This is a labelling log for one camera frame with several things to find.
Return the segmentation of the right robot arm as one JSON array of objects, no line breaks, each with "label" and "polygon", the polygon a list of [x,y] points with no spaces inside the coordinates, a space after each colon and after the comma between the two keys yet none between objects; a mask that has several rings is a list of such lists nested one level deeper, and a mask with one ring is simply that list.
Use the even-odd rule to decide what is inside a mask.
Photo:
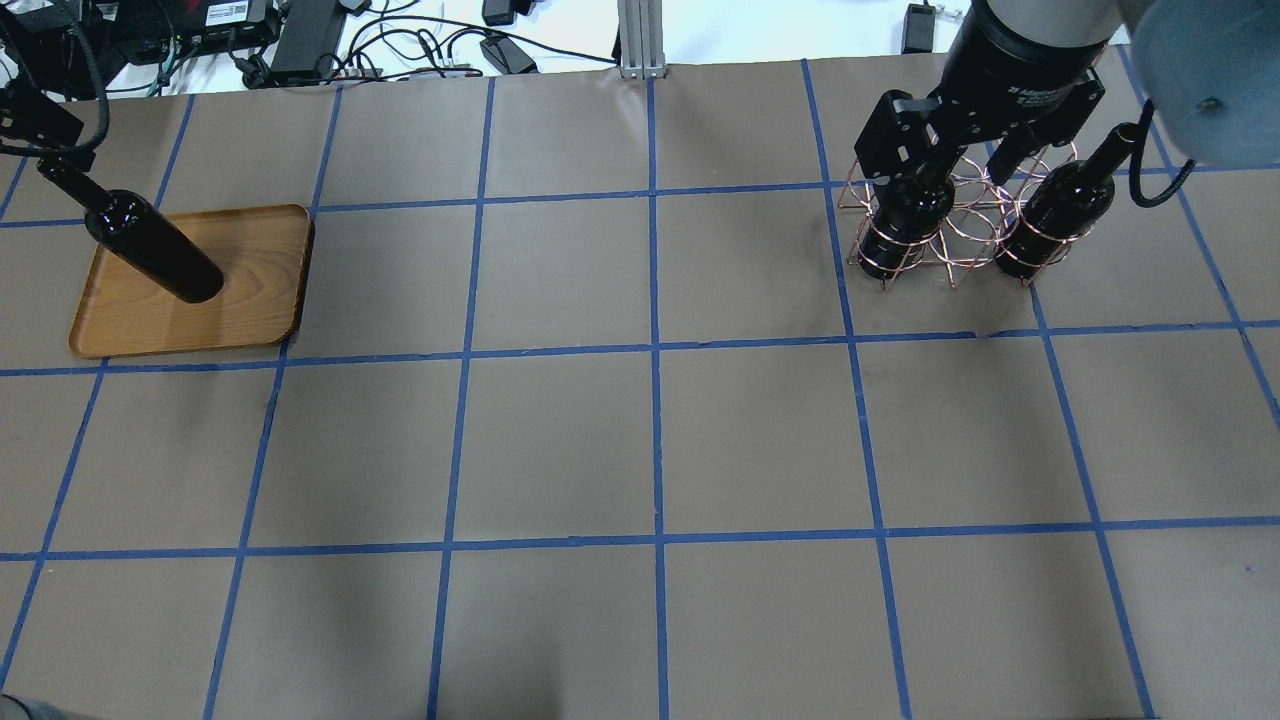
[{"label": "right robot arm", "polygon": [[974,1],[922,97],[891,90],[854,152],[887,186],[993,142],[988,173],[1069,143],[1105,92],[1094,67],[1117,33],[1172,145],[1212,167],[1277,160],[1275,1]]}]

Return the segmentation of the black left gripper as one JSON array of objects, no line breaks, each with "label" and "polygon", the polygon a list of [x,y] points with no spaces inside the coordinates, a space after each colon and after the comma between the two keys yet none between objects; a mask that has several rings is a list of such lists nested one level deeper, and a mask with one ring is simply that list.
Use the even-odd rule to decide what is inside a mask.
[{"label": "black left gripper", "polygon": [[82,143],[82,119],[23,79],[3,87],[1,115],[3,155],[60,158],[79,170],[92,169],[101,131]]}]

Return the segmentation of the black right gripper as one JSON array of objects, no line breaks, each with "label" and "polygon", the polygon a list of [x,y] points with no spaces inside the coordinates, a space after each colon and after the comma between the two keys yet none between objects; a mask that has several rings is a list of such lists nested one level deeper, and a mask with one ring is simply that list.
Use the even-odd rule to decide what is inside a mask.
[{"label": "black right gripper", "polygon": [[1105,95],[1094,64],[1106,45],[1105,10],[970,10],[933,91],[877,101],[854,143],[864,177],[883,186],[995,142],[988,177],[1005,186],[1080,132]]}]

